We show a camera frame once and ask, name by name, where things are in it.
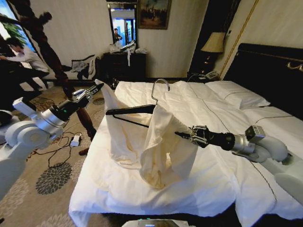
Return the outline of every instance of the wooden bedpost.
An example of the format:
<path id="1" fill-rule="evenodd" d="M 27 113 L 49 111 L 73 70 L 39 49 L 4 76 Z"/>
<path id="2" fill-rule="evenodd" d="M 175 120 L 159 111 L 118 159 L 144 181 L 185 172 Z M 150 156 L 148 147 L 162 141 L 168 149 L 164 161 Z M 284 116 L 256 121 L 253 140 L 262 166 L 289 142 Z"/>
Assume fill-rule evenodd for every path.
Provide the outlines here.
<path id="1" fill-rule="evenodd" d="M 45 12 L 40 15 L 39 18 L 35 16 L 29 0 L 8 0 L 13 4 L 20 17 L 22 27 L 30 32 L 32 38 L 38 43 L 40 53 L 45 60 L 46 64 L 55 72 L 57 80 L 63 87 L 63 91 L 68 98 L 72 97 L 72 92 L 75 91 L 74 87 L 68 82 L 67 75 L 62 70 L 62 65 L 58 55 L 50 47 L 47 42 L 47 37 L 43 31 L 43 25 L 52 19 L 52 15 L 49 12 Z M 87 134 L 92 140 L 96 134 L 96 129 L 93 127 L 92 121 L 84 108 L 77 111 L 80 122 L 86 128 Z M 80 151 L 80 155 L 87 154 L 88 149 Z"/>

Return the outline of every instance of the clothes hanger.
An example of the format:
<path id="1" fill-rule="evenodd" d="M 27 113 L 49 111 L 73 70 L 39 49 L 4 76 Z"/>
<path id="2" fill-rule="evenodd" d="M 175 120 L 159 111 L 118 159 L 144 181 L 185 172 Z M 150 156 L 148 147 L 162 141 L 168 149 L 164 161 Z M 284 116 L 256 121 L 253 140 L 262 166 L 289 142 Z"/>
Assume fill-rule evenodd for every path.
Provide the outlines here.
<path id="1" fill-rule="evenodd" d="M 153 100 L 156 100 L 156 105 L 158 104 L 158 99 L 156 99 L 153 96 L 153 92 L 155 90 L 156 83 L 158 81 L 160 81 L 160 80 L 163 81 L 163 82 L 165 82 L 166 85 L 167 85 L 168 91 L 170 90 L 169 83 L 166 80 L 164 80 L 164 79 L 157 79 L 154 82 L 154 84 L 152 86 L 151 96 L 152 96 Z M 137 123 L 137 122 L 133 122 L 133 121 L 121 118 L 121 117 L 117 117 L 116 115 L 117 114 L 133 114 L 133 113 L 134 114 L 136 114 L 136 113 L 137 114 L 141 114 L 141 113 L 152 114 L 156 105 L 141 105 L 141 106 L 135 106 L 135 107 L 122 108 L 122 109 L 112 109 L 112 110 L 108 110 L 105 113 L 105 115 L 112 115 L 114 118 L 117 118 L 119 120 L 126 121 L 126 122 L 133 123 L 133 124 L 137 124 L 137 125 L 140 125 L 140 126 L 148 128 L 148 125 Z"/>

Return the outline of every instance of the white charger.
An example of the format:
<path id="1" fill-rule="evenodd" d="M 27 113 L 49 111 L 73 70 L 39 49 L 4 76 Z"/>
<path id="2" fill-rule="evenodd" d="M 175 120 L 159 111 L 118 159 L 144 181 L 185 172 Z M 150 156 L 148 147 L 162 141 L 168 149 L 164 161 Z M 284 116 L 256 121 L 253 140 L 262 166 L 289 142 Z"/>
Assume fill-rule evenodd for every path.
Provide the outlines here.
<path id="1" fill-rule="evenodd" d="M 71 147 L 77 147 L 77 146 L 79 146 L 81 135 L 82 135 L 82 133 L 80 135 L 74 136 L 74 138 L 71 141 Z"/>

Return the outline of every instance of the picture frame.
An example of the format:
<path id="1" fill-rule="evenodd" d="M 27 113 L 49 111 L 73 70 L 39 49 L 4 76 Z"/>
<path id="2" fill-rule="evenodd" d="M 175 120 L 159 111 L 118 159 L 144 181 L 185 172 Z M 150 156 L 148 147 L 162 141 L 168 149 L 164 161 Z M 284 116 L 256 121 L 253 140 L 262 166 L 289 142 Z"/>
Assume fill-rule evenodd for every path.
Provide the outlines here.
<path id="1" fill-rule="evenodd" d="M 139 0 L 138 27 L 167 29 L 171 0 Z"/>

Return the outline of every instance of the robotic arm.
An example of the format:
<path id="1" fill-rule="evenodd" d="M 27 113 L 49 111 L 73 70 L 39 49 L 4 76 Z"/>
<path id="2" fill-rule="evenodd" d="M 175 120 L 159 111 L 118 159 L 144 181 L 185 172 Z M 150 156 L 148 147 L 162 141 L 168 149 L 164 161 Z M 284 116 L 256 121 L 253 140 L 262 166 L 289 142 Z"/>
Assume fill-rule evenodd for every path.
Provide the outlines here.
<path id="1" fill-rule="evenodd" d="M 80 89 L 73 93 L 73 100 L 53 105 L 41 113 L 23 98 L 13 103 L 17 110 L 32 120 L 13 123 L 5 133 L 7 144 L 0 149 L 0 200 L 22 174 L 30 152 L 48 147 L 62 135 L 64 123 L 79 108 L 86 107 L 93 94 L 103 85 Z M 206 126 L 191 127 L 191 134 L 176 134 L 202 148 L 213 144 L 252 162 L 261 163 L 275 176 L 276 182 L 303 205 L 303 160 L 289 152 L 280 140 L 265 136 L 262 127 L 250 126 L 245 135 L 215 133 Z"/>
<path id="2" fill-rule="evenodd" d="M 274 175 L 276 182 L 303 205 L 303 160 L 288 151 L 282 141 L 265 136 L 261 126 L 250 126 L 245 135 L 215 133 L 200 125 L 190 129 L 191 134 L 176 134 L 202 148 L 213 144 L 232 151 L 234 155 L 261 163 Z"/>
<path id="3" fill-rule="evenodd" d="M 23 98 L 14 101 L 13 106 L 30 117 L 31 121 L 14 123 L 5 133 L 7 144 L 0 149 L 0 200 L 22 174 L 30 152 L 36 148 L 48 147 L 54 139 L 61 136 L 62 126 L 69 117 L 79 108 L 86 107 L 103 85 L 75 91 L 72 100 L 65 100 L 58 106 L 53 105 L 41 113 Z"/>

